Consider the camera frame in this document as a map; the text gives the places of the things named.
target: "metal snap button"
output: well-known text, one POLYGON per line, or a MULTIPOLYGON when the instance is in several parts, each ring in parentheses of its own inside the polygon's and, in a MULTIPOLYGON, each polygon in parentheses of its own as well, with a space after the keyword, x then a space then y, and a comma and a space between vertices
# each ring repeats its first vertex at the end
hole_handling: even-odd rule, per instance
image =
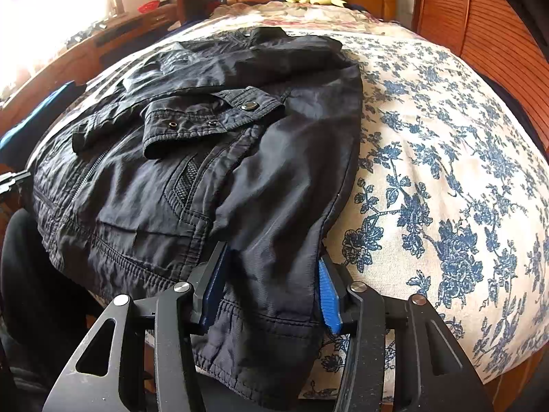
POLYGON ((250 101, 246 102, 241 108, 246 111, 252 111, 255 110, 258 106, 259 104, 257 102, 250 101))

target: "closet door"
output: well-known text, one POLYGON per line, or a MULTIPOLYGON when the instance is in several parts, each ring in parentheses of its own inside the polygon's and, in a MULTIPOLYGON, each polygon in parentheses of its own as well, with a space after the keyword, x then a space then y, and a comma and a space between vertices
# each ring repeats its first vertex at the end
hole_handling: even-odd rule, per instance
POLYGON ((470 0, 421 0, 417 33, 460 55, 470 0))

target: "sunlight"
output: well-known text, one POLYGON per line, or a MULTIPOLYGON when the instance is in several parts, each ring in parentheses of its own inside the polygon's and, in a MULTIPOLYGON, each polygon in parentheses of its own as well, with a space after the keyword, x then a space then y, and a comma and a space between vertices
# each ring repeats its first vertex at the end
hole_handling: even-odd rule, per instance
POLYGON ((107 14, 107 0, 0 0, 0 88, 31 75, 72 35, 107 14))

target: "red bowl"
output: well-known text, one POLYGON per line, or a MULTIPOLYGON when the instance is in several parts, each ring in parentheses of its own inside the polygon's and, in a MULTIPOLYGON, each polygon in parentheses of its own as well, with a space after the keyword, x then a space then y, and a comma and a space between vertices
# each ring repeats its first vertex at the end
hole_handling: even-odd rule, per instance
POLYGON ((146 13, 146 12, 154 11, 156 8, 158 8, 158 6, 160 6, 160 1, 153 0, 153 1, 149 1, 148 3, 145 3, 143 6, 139 6, 137 10, 141 13, 146 13))

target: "white bedspread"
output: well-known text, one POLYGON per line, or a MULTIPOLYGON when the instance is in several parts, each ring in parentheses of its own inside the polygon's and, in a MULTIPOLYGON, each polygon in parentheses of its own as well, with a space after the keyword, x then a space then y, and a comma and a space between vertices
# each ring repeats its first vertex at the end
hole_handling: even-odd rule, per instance
MULTIPOLYGON (((545 344, 548 166, 504 103, 448 49, 340 8, 221 7, 212 20, 105 71, 84 103, 153 49, 251 26, 328 35, 359 62, 360 169, 326 240, 332 259, 383 295, 428 297, 484 382, 545 344)), ((304 397, 337 395, 347 347, 345 337, 326 336, 304 397)), ((391 402, 391 333, 386 348, 384 395, 391 402)))

